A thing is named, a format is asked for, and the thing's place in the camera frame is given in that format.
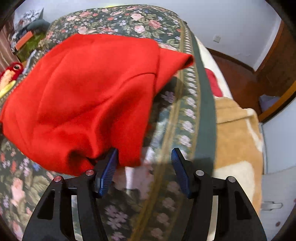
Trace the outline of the red parrot plush toy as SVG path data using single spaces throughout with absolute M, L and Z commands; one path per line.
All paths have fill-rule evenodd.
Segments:
M 14 62 L 1 73 L 1 90 L 4 89 L 10 82 L 16 80 L 23 72 L 22 63 Z

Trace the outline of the white wall socket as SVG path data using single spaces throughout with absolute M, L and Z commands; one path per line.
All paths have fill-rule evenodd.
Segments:
M 213 41 L 216 42 L 216 43 L 219 43 L 220 40 L 221 40 L 221 37 L 220 37 L 219 35 L 215 35 L 215 36 L 213 37 Z

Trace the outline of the yellow cloth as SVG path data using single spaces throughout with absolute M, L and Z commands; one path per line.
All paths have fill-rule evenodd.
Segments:
M 6 95 L 15 85 L 16 81 L 13 80 L 10 83 L 8 83 L 1 91 L 0 91 L 0 98 L 2 98 L 4 95 Z

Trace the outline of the tan and white blanket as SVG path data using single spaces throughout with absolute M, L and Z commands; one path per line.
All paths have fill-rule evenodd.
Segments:
M 197 40 L 201 60 L 213 74 L 211 89 L 215 99 L 217 144 L 214 177 L 233 175 L 250 199 L 256 212 L 260 212 L 263 174 L 263 136 L 257 113 L 242 108 L 234 100 L 228 84 L 209 50 Z

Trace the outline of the orange box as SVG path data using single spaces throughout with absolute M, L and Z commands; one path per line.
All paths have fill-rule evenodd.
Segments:
M 31 31 L 25 33 L 20 39 L 19 41 L 16 43 L 15 49 L 17 51 L 19 51 L 20 48 L 22 48 L 22 46 L 24 44 L 26 44 L 27 41 L 29 41 L 29 39 L 31 39 L 31 37 L 33 37 L 33 33 Z

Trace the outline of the red zip jacket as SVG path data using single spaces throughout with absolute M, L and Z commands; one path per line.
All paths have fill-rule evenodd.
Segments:
M 3 135 L 58 173 L 78 176 L 111 148 L 121 166 L 138 166 L 154 97 L 193 61 L 152 39 L 72 35 L 6 99 Z

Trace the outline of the grey pillow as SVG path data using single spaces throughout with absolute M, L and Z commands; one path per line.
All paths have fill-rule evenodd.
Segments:
M 50 26 L 50 23 L 43 20 L 38 19 L 33 22 L 31 22 L 29 25 L 27 25 L 27 31 L 39 31 L 39 32 L 46 32 Z

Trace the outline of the brown wooden door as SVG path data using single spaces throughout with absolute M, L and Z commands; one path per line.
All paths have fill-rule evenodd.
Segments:
M 295 99 L 295 37 L 284 22 L 280 23 L 274 42 L 255 75 L 264 86 L 264 94 L 279 97 L 258 116 L 264 123 Z

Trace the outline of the floral green bedspread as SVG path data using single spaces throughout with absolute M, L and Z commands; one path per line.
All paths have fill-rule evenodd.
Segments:
M 141 162 L 116 170 L 108 193 L 97 201 L 109 240 L 181 240 L 192 202 L 181 192 L 171 165 L 179 148 L 188 160 L 215 158 L 215 104 L 201 60 L 201 47 L 176 13 L 144 4 L 83 9 L 52 21 L 25 73 L 73 34 L 123 35 L 156 40 L 163 48 L 192 54 L 192 67 L 179 71 L 154 98 Z

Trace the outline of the pile of clutter bags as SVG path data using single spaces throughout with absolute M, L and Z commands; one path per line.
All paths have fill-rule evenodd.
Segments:
M 14 25 L 13 25 L 13 33 L 10 37 L 10 44 L 15 45 L 19 39 L 29 32 L 28 27 L 36 20 L 40 20 L 43 18 L 43 11 L 44 9 L 31 9 L 20 17 L 14 18 Z

